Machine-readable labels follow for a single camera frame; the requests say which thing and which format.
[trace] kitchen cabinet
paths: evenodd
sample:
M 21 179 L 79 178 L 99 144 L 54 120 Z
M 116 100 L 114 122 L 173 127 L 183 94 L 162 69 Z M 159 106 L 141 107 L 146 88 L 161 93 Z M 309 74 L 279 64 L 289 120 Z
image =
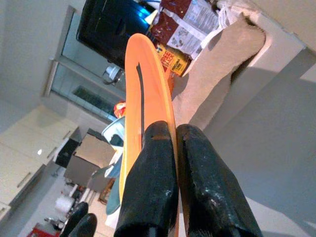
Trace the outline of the kitchen cabinet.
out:
M 37 159 L 43 164 L 48 164 L 60 146 L 60 143 L 25 127 L 20 122 L 15 123 L 0 135 L 0 143 L 28 157 Z
M 10 204 L 42 166 L 40 161 L 1 143 L 0 164 L 0 202 L 6 205 Z
M 5 217 L 10 208 L 10 206 L 0 202 L 0 221 Z
M 42 134 L 54 142 L 62 143 L 77 126 L 44 106 L 39 106 L 19 120 L 19 123 Z

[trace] cabinet handle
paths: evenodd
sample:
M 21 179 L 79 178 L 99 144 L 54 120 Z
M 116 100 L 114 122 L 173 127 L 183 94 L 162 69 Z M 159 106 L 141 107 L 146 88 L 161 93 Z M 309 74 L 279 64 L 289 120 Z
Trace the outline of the cabinet handle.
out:
M 4 208 L 4 207 L 1 208 L 1 210 L 0 210 L 0 216 L 2 216 L 2 214 L 4 213 L 4 211 L 5 211 L 5 208 Z
M 71 131 L 69 130 L 66 135 L 63 137 L 63 140 L 68 136 L 68 134 L 70 133 Z
M 55 152 L 56 149 L 57 147 L 54 147 L 54 149 L 48 154 L 47 159 L 50 158 L 50 156 Z
M 32 173 L 29 172 L 27 173 L 27 175 L 25 175 L 25 177 L 21 180 L 20 183 L 18 183 L 18 185 L 16 186 L 17 188 L 20 188 L 22 186 L 22 184 L 28 179 L 28 177 L 31 175 Z

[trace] window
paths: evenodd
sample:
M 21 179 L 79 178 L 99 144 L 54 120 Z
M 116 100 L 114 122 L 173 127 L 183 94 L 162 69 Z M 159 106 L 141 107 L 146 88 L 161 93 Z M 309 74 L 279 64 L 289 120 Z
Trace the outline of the window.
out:
M 125 74 L 115 84 L 105 73 L 106 58 L 81 44 L 76 39 L 80 15 L 70 9 L 66 34 L 61 39 L 60 52 L 52 67 L 46 94 L 53 91 L 91 113 L 114 121 L 114 105 L 125 100 Z

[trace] white cabinet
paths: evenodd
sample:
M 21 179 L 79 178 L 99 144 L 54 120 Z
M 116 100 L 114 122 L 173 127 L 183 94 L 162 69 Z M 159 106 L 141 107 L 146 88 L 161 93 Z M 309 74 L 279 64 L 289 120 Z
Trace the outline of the white cabinet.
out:
M 0 143 L 0 201 L 9 205 L 41 166 L 36 159 Z
M 35 130 L 25 127 L 20 122 L 17 122 L 0 135 L 0 143 L 28 157 L 37 159 L 43 164 L 48 164 L 60 145 L 60 143 L 37 133 Z
M 77 128 L 73 122 L 48 110 L 44 106 L 39 106 L 31 111 L 19 123 L 57 143 L 62 143 Z
M 10 210 L 10 208 L 10 206 L 0 202 L 0 221 L 5 217 L 6 213 Z

